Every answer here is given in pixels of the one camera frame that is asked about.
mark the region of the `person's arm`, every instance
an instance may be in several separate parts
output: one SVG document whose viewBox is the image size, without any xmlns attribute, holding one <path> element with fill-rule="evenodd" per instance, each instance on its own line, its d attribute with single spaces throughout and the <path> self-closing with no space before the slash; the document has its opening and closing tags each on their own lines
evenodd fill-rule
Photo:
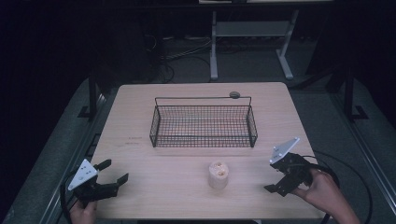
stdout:
<svg viewBox="0 0 396 224">
<path fill-rule="evenodd" d="M 73 224 L 93 224 L 96 220 L 97 202 L 88 203 L 84 208 L 81 201 L 77 201 L 70 209 Z"/>
<path fill-rule="evenodd" d="M 360 221 L 341 190 L 324 172 L 311 169 L 313 177 L 309 189 L 295 189 L 292 193 L 331 215 L 340 224 L 359 224 Z"/>
</svg>

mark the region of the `small round object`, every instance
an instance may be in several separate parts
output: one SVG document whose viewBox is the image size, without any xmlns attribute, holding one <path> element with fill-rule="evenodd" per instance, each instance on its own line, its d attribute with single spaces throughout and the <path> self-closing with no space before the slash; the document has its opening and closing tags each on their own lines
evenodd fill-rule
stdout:
<svg viewBox="0 0 396 224">
<path fill-rule="evenodd" d="M 209 165 L 209 186 L 213 189 L 224 189 L 228 184 L 228 173 L 226 163 L 214 161 Z"/>
<path fill-rule="evenodd" d="M 233 99 L 238 99 L 239 97 L 241 97 L 241 94 L 237 91 L 232 91 L 230 92 L 230 97 Z"/>
</svg>

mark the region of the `black wire basket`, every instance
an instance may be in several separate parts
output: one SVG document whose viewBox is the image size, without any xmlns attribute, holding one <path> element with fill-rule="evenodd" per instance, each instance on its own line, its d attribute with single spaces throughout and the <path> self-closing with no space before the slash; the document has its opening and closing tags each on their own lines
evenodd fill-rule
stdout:
<svg viewBox="0 0 396 224">
<path fill-rule="evenodd" d="M 240 105 L 245 98 L 248 104 Z M 157 97 L 150 140 L 154 147 L 254 147 L 257 140 L 251 97 Z M 159 105 L 166 100 L 168 105 Z M 195 105 L 193 102 L 211 104 Z"/>
</svg>

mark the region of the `table surface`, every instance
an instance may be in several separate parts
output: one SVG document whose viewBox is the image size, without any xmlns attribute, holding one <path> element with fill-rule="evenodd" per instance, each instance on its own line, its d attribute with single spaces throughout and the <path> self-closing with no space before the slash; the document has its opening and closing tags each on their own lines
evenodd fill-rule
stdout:
<svg viewBox="0 0 396 224">
<path fill-rule="evenodd" d="M 153 147 L 149 132 L 155 97 L 251 96 L 258 132 L 255 147 Z M 283 175 L 269 164 L 273 147 L 301 138 L 292 150 L 313 156 L 304 127 L 283 83 L 126 85 L 119 89 L 92 164 L 111 159 L 98 183 L 129 173 L 116 198 L 99 202 L 98 216 L 122 219 L 321 218 L 300 198 L 281 197 L 263 187 Z M 225 189 L 208 185 L 208 166 L 224 161 Z"/>
</svg>

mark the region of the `white triangular marker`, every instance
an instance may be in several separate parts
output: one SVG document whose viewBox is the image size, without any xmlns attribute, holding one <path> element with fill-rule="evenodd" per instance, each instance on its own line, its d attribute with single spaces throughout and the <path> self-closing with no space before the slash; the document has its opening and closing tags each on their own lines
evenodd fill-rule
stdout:
<svg viewBox="0 0 396 224">
<path fill-rule="evenodd" d="M 273 156 L 271 157 L 271 164 L 276 163 L 277 161 L 282 160 L 288 154 L 291 149 L 300 141 L 300 138 L 294 137 L 293 139 L 285 142 L 279 146 L 274 147 Z"/>
<path fill-rule="evenodd" d="M 68 189 L 75 189 L 96 175 L 98 175 L 98 171 L 86 159 L 84 159 Z"/>
</svg>

